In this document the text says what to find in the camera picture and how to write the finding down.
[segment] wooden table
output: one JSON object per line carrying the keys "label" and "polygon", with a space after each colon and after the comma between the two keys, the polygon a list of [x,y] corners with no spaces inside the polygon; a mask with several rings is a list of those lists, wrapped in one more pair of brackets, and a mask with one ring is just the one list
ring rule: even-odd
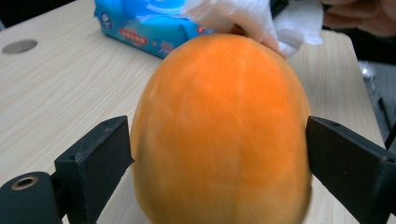
{"label": "wooden table", "polygon": [[[0,53],[0,185],[53,161],[105,119],[132,122],[160,59],[104,36],[92,0],[79,0],[0,33],[0,49],[25,38],[38,45]],[[383,146],[350,40],[323,32],[325,45],[303,46],[289,59],[313,114],[332,119]],[[318,182],[305,223],[357,223]],[[134,200],[130,172],[99,223],[149,223]],[[391,217],[389,223],[396,223]]]}

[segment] white tissue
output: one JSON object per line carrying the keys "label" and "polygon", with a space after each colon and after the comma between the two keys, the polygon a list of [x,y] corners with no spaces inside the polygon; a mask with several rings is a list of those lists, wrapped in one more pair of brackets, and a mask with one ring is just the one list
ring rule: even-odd
{"label": "white tissue", "polygon": [[284,57],[303,43],[322,44],[319,0],[290,0],[274,20],[269,0],[187,0],[182,13],[220,33],[229,33],[238,24],[248,36]]}

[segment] tissue pack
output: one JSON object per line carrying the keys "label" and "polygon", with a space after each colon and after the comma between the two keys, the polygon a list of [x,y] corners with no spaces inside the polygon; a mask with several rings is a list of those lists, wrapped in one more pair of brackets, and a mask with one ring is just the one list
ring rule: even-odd
{"label": "tissue pack", "polygon": [[184,42],[213,31],[180,10],[185,0],[95,0],[94,16],[105,35],[160,58]]}

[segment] light wood tabletop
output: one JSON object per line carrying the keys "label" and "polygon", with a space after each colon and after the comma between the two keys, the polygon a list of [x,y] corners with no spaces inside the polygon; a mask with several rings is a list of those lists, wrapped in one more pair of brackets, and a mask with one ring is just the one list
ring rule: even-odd
{"label": "light wood tabletop", "polygon": [[[0,53],[0,185],[29,172],[52,174],[53,161],[101,121],[127,115],[131,125],[161,60],[103,35],[93,12],[93,0],[78,0],[0,32],[0,49],[37,41],[23,53]],[[324,45],[303,46],[288,59],[313,115],[383,147],[350,40],[332,32],[322,36]],[[98,223],[149,223],[134,199],[129,170]],[[357,221],[315,179],[305,223]]]}

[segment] fruit skin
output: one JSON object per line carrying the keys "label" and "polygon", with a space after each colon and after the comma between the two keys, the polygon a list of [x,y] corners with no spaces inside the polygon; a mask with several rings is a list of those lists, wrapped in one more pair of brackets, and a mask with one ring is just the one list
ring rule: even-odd
{"label": "fruit skin", "polygon": [[140,98],[136,199],[153,223],[301,223],[309,114],[280,55],[240,35],[196,37],[162,61]]}

